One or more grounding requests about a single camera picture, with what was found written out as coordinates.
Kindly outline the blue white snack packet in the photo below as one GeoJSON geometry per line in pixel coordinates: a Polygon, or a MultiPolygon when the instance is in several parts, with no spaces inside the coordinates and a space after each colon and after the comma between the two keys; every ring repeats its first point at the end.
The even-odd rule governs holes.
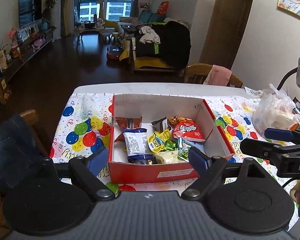
{"type": "Polygon", "coordinates": [[[147,129],[124,129],[122,133],[127,148],[127,160],[130,164],[156,164],[155,158],[148,146],[147,129]]]}

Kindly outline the wall television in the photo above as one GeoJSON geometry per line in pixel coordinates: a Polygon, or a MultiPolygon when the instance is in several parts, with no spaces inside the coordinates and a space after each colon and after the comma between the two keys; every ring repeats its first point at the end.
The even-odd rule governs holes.
{"type": "Polygon", "coordinates": [[[42,0],[19,0],[19,27],[42,18],[42,0]]]}

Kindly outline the dark sofa with clothes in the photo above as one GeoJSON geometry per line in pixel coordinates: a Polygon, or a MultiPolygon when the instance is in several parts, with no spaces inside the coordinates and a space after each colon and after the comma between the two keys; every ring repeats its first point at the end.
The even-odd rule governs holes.
{"type": "Polygon", "coordinates": [[[128,60],[134,70],[184,69],[190,58],[188,26],[165,15],[144,10],[138,18],[120,18],[124,38],[120,61],[128,60]]]}

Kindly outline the pink cloth on chair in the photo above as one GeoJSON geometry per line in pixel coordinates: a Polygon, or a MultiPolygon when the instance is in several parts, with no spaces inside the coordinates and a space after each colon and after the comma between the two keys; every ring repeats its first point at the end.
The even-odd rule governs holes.
{"type": "Polygon", "coordinates": [[[227,86],[231,75],[232,71],[228,68],[214,64],[203,84],[213,86],[227,86]]]}

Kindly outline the yellow minion snack packet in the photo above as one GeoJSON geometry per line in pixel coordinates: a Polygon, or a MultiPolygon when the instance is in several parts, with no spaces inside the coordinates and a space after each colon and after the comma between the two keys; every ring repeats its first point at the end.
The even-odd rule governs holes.
{"type": "Polygon", "coordinates": [[[162,133],[154,132],[148,139],[149,149],[153,153],[159,153],[165,149],[166,142],[170,139],[171,134],[170,130],[166,129],[162,133]]]}

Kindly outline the wooden chair with pink cloth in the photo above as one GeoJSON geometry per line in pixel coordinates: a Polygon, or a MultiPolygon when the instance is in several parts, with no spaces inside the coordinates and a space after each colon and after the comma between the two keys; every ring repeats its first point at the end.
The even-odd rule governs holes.
{"type": "Polygon", "coordinates": [[[228,68],[204,63],[187,66],[184,70],[183,82],[235,88],[241,88],[243,85],[243,82],[228,68]]]}

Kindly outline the cream snack packet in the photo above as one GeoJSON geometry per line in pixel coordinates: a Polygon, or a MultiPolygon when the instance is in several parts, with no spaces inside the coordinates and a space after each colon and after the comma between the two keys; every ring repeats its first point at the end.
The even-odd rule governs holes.
{"type": "Polygon", "coordinates": [[[158,164],[176,164],[178,161],[178,150],[161,151],[153,154],[158,164]]]}

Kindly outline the small brown snack packet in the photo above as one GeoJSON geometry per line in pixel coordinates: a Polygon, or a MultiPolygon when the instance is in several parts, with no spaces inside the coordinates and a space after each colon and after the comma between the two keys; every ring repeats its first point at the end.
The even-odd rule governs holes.
{"type": "Polygon", "coordinates": [[[162,133],[166,129],[169,129],[166,117],[151,122],[151,125],[154,127],[154,130],[159,133],[162,133]]]}

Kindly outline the red cardboard box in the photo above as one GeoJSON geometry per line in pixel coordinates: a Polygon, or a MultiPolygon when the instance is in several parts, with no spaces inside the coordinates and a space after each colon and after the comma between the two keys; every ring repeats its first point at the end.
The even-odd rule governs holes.
{"type": "Polygon", "coordinates": [[[234,153],[207,101],[198,98],[115,95],[110,136],[108,166],[117,184],[196,178],[189,142],[209,157],[234,153]]]}

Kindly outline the balloon birthday tablecloth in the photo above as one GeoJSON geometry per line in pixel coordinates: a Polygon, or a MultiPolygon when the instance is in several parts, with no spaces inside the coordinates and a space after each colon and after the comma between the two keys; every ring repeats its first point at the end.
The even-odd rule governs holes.
{"type": "MultiPolygon", "coordinates": [[[[99,148],[108,149],[108,161],[97,175],[111,191],[178,191],[183,192],[196,178],[164,181],[144,184],[113,183],[109,172],[109,148],[111,128],[113,126],[113,94],[83,94],[70,96],[62,113],[53,140],[50,156],[55,163],[66,163],[74,157],[88,157],[99,148]]],[[[245,138],[260,139],[251,122],[257,109],[258,99],[247,99],[241,96],[204,96],[190,97],[207,101],[215,117],[215,124],[226,135],[234,153],[231,162],[240,163],[245,158],[239,149],[245,138]]]]}

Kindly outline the dark tv cabinet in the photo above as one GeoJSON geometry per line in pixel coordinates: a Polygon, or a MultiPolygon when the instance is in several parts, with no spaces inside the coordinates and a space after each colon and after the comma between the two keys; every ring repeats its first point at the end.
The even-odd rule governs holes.
{"type": "Polygon", "coordinates": [[[12,92],[8,82],[23,67],[28,65],[30,60],[34,58],[41,50],[53,41],[53,28],[39,31],[35,37],[28,38],[22,42],[21,46],[15,48],[17,57],[13,58],[7,64],[5,70],[0,69],[0,103],[5,105],[12,92]]]}

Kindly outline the clear plastic bag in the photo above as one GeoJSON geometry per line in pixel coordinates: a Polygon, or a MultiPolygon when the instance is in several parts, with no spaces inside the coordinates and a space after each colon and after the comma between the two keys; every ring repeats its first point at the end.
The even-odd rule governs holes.
{"type": "Polygon", "coordinates": [[[300,114],[293,113],[296,104],[284,90],[277,90],[271,83],[269,89],[262,90],[262,98],[252,117],[252,123],[262,136],[268,128],[291,130],[300,126],[300,114]]]}

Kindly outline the red Korean snack bag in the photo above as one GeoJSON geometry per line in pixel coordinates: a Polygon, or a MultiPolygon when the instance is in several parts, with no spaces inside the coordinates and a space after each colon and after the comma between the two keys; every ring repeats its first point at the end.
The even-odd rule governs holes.
{"type": "Polygon", "coordinates": [[[168,118],[168,124],[173,129],[172,134],[175,139],[183,138],[194,142],[205,141],[200,129],[192,119],[173,116],[168,118]]]}

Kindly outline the shiny red-brown snack bag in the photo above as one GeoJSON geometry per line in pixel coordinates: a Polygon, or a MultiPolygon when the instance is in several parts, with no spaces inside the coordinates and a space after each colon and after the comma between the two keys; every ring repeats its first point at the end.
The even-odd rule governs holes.
{"type": "Polygon", "coordinates": [[[121,131],[125,129],[136,129],[140,128],[142,123],[142,117],[139,118],[123,118],[123,117],[116,117],[115,118],[119,128],[121,131]]]}

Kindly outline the green snack packet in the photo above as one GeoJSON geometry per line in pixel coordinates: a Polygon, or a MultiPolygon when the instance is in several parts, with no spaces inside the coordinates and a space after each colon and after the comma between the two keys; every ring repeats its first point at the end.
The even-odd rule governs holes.
{"type": "Polygon", "coordinates": [[[165,142],[165,150],[172,151],[177,154],[179,161],[188,162],[189,161],[189,149],[191,148],[183,138],[178,139],[168,139],[165,142]]]}

